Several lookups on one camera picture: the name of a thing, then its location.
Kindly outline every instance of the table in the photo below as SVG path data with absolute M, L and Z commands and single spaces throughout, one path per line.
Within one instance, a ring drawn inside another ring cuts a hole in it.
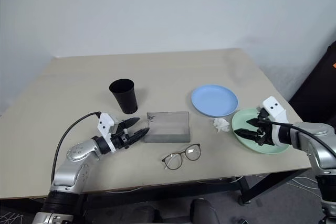
M 187 144 L 138 142 L 128 150 L 104 157 L 91 172 L 86 192 L 310 167 L 306 154 L 292 147 L 277 155 L 247 149 L 232 131 L 217 133 L 213 119 L 192 106 L 192 91 L 212 83 L 233 90 L 239 98 L 238 109 L 255 107 L 273 95 L 287 110 L 290 122 L 300 121 L 240 49 L 56 58 L 0 118 L 0 198 L 48 193 L 59 138 L 78 118 L 99 110 L 120 120 L 130 117 L 121 112 L 108 89 L 119 78 L 129 78 L 135 83 L 139 109 L 131 116 L 141 120 L 132 131 L 146 127 L 147 112 L 189 111 L 191 143 L 200 143 L 202 154 L 195 162 L 183 162 L 178 170 L 164 170 L 161 159 Z M 232 115 L 226 117 L 228 121 L 231 118 Z M 96 126 L 97 118 L 88 118 L 69 133 L 60 150 L 58 165 L 71 146 L 99 134 Z

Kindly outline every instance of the table leg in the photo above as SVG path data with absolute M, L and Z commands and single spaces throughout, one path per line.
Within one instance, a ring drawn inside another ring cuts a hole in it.
M 251 199 L 278 188 L 307 170 L 289 170 L 286 172 L 271 173 L 251 189 L 243 191 L 238 199 L 238 203 L 243 206 L 249 203 Z

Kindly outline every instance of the light blue plate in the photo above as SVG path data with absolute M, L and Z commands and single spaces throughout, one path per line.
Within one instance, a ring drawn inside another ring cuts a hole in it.
M 204 85 L 193 91 L 191 102 L 201 113 L 220 117 L 238 108 L 238 98 L 230 89 L 219 85 Z

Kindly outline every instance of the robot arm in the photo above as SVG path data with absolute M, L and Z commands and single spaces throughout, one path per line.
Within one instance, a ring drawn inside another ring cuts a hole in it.
M 146 135 L 149 128 L 141 129 L 132 136 L 128 128 L 140 118 L 119 122 L 107 113 L 99 116 L 100 137 L 94 136 L 73 146 L 67 152 L 66 160 L 55 173 L 50 192 L 33 224 L 70 224 L 73 222 L 75 207 L 80 200 L 90 170 L 104 154 L 115 153 L 117 149 L 129 148 Z
M 235 133 L 259 145 L 291 144 L 307 153 L 322 195 L 322 223 L 336 223 L 336 135 L 335 129 L 323 123 L 289 124 L 286 110 L 274 98 L 266 99 L 259 108 L 258 118 L 247 123 L 257 131 L 237 129 Z

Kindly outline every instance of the green plate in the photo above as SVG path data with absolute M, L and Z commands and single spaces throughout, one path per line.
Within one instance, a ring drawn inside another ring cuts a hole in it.
M 243 129 L 248 129 L 251 131 L 256 131 L 257 128 L 248 124 L 246 121 L 252 118 L 256 118 L 257 116 L 258 116 L 258 111 L 255 108 L 244 109 L 244 110 L 238 111 L 232 118 L 232 129 L 237 130 L 237 129 L 243 128 Z M 285 145 L 283 147 L 278 147 L 278 146 L 264 144 L 260 146 L 252 140 L 242 138 L 238 136 L 236 133 L 234 134 L 236 135 L 236 137 L 242 144 L 244 144 L 247 148 L 250 148 L 251 150 L 256 151 L 256 152 L 260 152 L 264 154 L 277 154 L 280 152 L 284 152 L 288 148 L 288 145 Z

